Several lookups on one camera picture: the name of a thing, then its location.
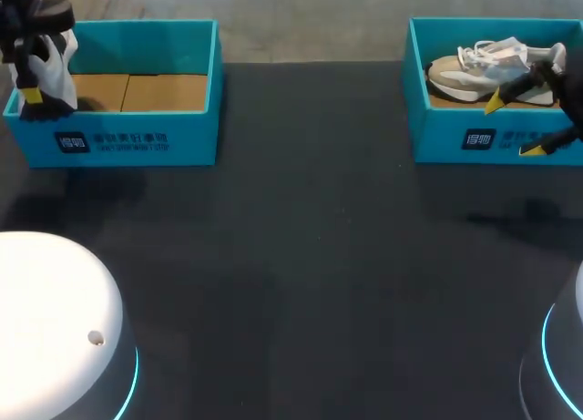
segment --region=black table surface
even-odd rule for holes
[[[215,167],[30,171],[0,131],[2,230],[108,266],[143,418],[521,418],[579,171],[416,166],[398,63],[226,70]]]

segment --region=sneaker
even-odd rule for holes
[[[427,70],[429,83],[454,100],[473,103],[493,94],[500,85],[530,70],[533,62],[548,60],[557,71],[565,69],[567,50],[563,44],[551,48],[532,48],[514,37],[500,42],[480,41],[474,48],[457,48],[457,56],[437,59]],[[540,106],[555,102],[547,85],[536,87],[518,97]]]

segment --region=shoe box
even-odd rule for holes
[[[31,168],[215,163],[223,79],[215,21],[88,21],[74,32],[78,111],[25,122],[16,91],[5,108]]]
[[[403,86],[414,159],[420,163],[583,166],[583,143],[573,142],[549,156],[519,157],[518,149],[544,134],[571,126],[555,105],[511,103],[485,115],[486,101],[456,103],[427,87],[425,70],[437,58],[478,41],[515,37],[527,46],[569,49],[583,46],[578,20],[416,17],[409,23]]]

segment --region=shoelace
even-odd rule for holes
[[[494,56],[482,49],[482,46],[494,44],[493,40],[480,40],[472,48],[457,48],[457,58],[463,69],[467,69],[467,63],[473,65],[498,65],[500,62]]]

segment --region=blue box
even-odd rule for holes
[[[132,20],[77,23],[72,74],[207,76],[204,111],[83,112],[52,122],[24,122],[13,91],[4,117],[31,168],[213,165],[223,71],[215,21]],[[134,134],[139,143],[101,139]],[[71,140],[86,148],[64,148]]]
[[[519,157],[520,145],[542,134],[571,126],[557,108],[503,108],[486,116],[481,108],[434,108],[425,84],[424,68],[458,46],[479,40],[514,36],[529,46],[567,51],[583,46],[578,20],[418,17],[410,20],[404,57],[404,95],[416,162],[493,163],[520,165],[583,165],[583,143],[543,157]],[[484,149],[464,149],[468,137],[486,136]]]

